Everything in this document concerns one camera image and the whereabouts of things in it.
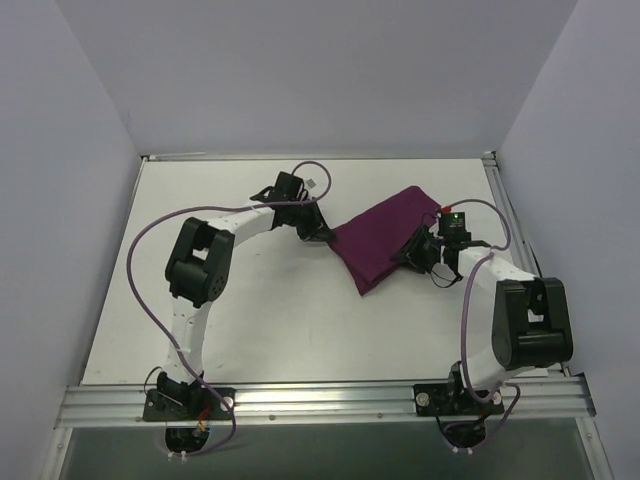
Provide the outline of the purple surgical cloth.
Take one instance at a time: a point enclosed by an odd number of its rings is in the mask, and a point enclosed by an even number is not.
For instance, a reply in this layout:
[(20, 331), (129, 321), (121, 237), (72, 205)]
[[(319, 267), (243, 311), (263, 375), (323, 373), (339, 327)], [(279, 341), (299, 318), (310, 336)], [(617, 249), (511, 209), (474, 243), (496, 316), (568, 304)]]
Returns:
[(333, 230), (329, 247), (343, 261), (361, 296), (399, 268), (393, 256), (420, 226), (434, 224), (440, 207), (420, 187), (409, 186)]

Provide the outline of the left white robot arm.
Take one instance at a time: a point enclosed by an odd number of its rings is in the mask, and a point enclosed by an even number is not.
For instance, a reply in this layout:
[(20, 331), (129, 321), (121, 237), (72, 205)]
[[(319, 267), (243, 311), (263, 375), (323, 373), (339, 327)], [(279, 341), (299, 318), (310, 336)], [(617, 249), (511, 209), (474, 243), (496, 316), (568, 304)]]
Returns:
[(171, 335), (179, 347), (170, 349), (157, 380), (166, 408), (177, 418), (190, 419), (201, 409), (206, 323), (213, 302), (228, 284), (233, 250), (283, 226), (294, 228), (304, 242), (335, 239), (305, 181), (287, 172), (243, 207), (210, 220), (184, 221), (165, 268), (173, 297)]

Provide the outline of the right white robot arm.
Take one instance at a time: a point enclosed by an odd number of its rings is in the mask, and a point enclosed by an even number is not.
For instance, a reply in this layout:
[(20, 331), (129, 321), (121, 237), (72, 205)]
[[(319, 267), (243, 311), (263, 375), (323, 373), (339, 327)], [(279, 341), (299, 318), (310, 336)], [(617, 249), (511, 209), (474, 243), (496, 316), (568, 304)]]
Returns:
[[(465, 283), (461, 313), (461, 377), (444, 388), (444, 400), (455, 412), (469, 411), (511, 378), (569, 361), (574, 353), (565, 286), (553, 277), (520, 269), (497, 252), (498, 246), (474, 240), (465, 214), (442, 210), (437, 231), (418, 227), (392, 260), (419, 274), (433, 274), (444, 265), (453, 273), (451, 285)], [(483, 288), (493, 299), (488, 345), (470, 356), (468, 327), (472, 289)]]

